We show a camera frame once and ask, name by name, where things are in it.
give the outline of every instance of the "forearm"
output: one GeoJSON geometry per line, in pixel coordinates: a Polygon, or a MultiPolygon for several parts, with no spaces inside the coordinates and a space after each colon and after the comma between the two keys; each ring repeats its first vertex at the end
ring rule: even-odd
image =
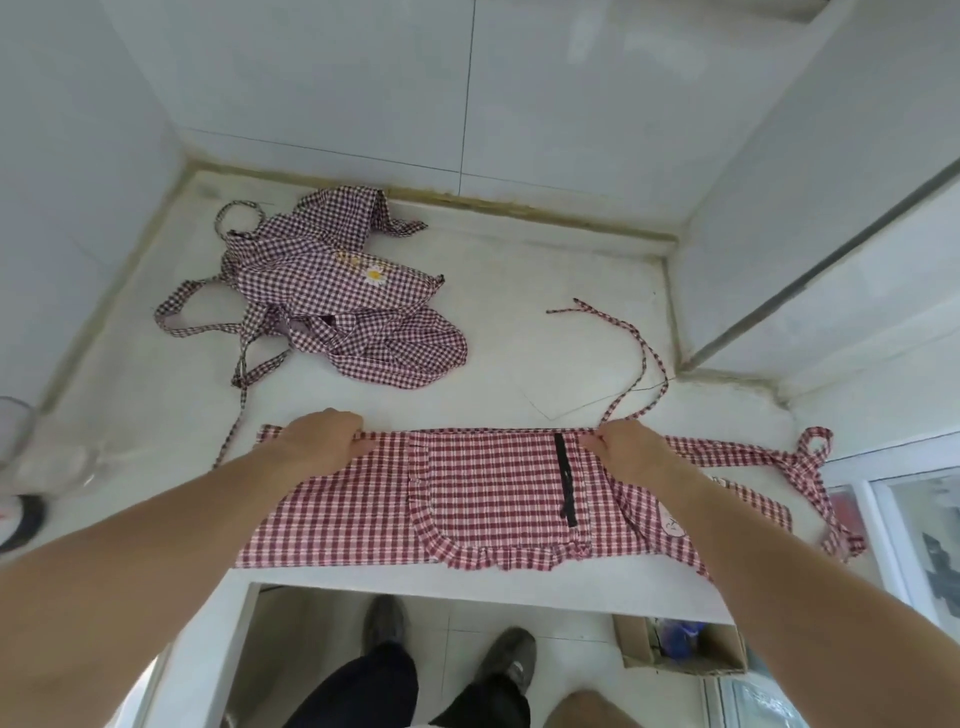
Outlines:
{"type": "Polygon", "coordinates": [[[943,632],[686,463],[648,485],[810,725],[955,724],[960,647],[943,632]]]}
{"type": "Polygon", "coordinates": [[[0,684],[86,685],[85,708],[112,710],[300,477],[257,449],[0,570],[0,593],[25,597],[0,601],[0,684]]]}

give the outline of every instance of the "apron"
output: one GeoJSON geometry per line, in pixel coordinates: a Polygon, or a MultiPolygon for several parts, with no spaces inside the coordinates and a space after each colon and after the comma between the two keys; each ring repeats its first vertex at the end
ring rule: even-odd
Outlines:
{"type": "MultiPolygon", "coordinates": [[[[601,424],[643,378],[648,353],[669,386],[662,361],[632,325],[581,301],[583,311],[628,330],[640,345],[640,377],[608,407],[601,424]]],[[[265,425],[262,442],[280,427],[265,425]]],[[[454,569],[551,570],[566,559],[662,553],[708,576],[689,538],[644,488],[622,483],[577,438],[587,428],[445,428],[368,432],[373,452],[345,469],[313,477],[287,496],[256,529],[236,566],[249,568],[439,562],[454,569]]],[[[667,437],[669,446],[701,468],[774,466],[823,517],[822,543],[846,560],[862,537],[837,520],[818,469],[832,433],[804,432],[795,452],[739,443],[667,437]],[[823,440],[818,449],[814,440],[823,440]]],[[[723,478],[760,514],[790,530],[789,510],[723,478]]]]}
{"type": "Polygon", "coordinates": [[[231,380],[240,390],[240,415],[214,467],[228,452],[250,387],[294,350],[325,356],[345,376],[403,389],[422,387],[467,362],[463,333],[426,305],[444,277],[363,252],[372,231],[409,237],[425,228],[394,219],[383,191],[371,187],[319,190],[292,212],[269,219],[257,203],[242,200],[217,213],[214,229],[227,243],[220,273],[185,281],[154,314],[156,324],[172,336],[223,331],[240,338],[231,380]],[[254,230],[222,231],[224,216],[236,205],[259,212],[254,230]],[[246,299],[241,322],[171,323],[190,297],[215,283],[246,299]],[[261,336],[284,336],[288,348],[250,368],[247,349],[261,336]]]}

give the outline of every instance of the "white countertop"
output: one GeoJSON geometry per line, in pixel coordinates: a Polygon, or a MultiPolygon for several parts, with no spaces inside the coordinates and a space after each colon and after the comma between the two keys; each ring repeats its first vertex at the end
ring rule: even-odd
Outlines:
{"type": "MultiPolygon", "coordinates": [[[[208,172],[188,185],[60,401],[58,415],[103,436],[110,458],[88,492],[54,504],[39,543],[209,467],[238,410],[237,391],[229,387],[237,340],[220,332],[173,338],[156,327],[152,312],[182,280],[205,278],[218,270],[223,243],[214,234],[212,220],[220,205],[235,196],[249,197],[270,204],[271,213],[289,208],[301,190],[208,172]]],[[[416,208],[401,207],[408,214],[416,208]]],[[[295,354],[252,388],[232,455],[250,448],[261,424],[284,425],[328,406],[359,412],[368,429],[378,430],[595,425],[610,399],[636,376],[639,351],[627,333],[595,317],[543,314],[547,308],[565,307],[573,296],[635,324],[673,375],[663,270],[658,259],[644,257],[649,251],[642,244],[558,231],[557,239],[563,240],[554,247],[549,226],[505,223],[501,218],[485,227],[483,216],[431,208],[421,209],[420,216],[432,223],[430,230],[410,239],[378,237],[370,248],[446,276],[434,305],[466,334],[468,364],[423,389],[403,391],[347,379],[317,356],[295,354]],[[521,242],[544,238],[547,244],[521,242]],[[636,256],[623,254],[635,244],[636,256]],[[590,251],[598,247],[619,255],[590,251]]],[[[223,288],[205,290],[187,306],[184,320],[238,321],[242,310],[236,294],[223,288]]],[[[262,343],[254,347],[251,361],[283,346],[276,340],[262,343]]],[[[658,383],[654,371],[640,386],[658,383]]],[[[632,393],[620,414],[640,408],[653,392],[632,393]]],[[[664,434],[780,449],[796,445],[797,431],[788,412],[766,393],[731,382],[672,382],[644,422],[664,434]]],[[[715,470],[785,503],[798,534],[809,541],[819,538],[819,517],[776,471],[715,470]]],[[[151,715],[161,710],[169,720],[164,700],[173,701],[169,710],[186,721],[178,725],[193,725],[190,720],[198,719],[198,711],[216,712],[209,703],[216,692],[210,681],[219,680],[225,670],[231,673],[234,633],[238,626],[245,629],[252,585],[265,582],[730,621],[707,580],[660,556],[568,562],[550,572],[467,572],[435,564],[233,570],[175,645],[157,695],[161,707],[155,705],[151,715]],[[223,633],[219,642],[218,630],[223,633]],[[190,661],[191,677],[181,684],[189,683],[192,700],[182,690],[164,689],[171,670],[183,670],[190,661]]],[[[177,675],[182,679],[184,673],[177,675]]]]}

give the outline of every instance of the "daisy patch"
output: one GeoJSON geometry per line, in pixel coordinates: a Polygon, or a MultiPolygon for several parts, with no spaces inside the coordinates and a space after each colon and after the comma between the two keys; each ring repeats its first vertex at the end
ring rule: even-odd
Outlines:
{"type": "Polygon", "coordinates": [[[371,265],[364,270],[363,281],[367,285],[383,285],[387,282],[387,272],[379,265],[371,265]]]}

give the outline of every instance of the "leg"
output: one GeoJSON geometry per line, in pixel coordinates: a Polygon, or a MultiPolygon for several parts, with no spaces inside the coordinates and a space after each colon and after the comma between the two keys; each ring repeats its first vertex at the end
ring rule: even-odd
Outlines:
{"type": "Polygon", "coordinates": [[[530,705],[524,694],[536,664],[533,635],[511,627],[493,643],[473,682],[430,724],[443,728],[530,728],[530,705]]]}
{"type": "Polygon", "coordinates": [[[379,596],[367,612],[366,654],[316,688],[285,728],[406,728],[417,708],[417,667],[403,648],[399,600],[379,596]]]}

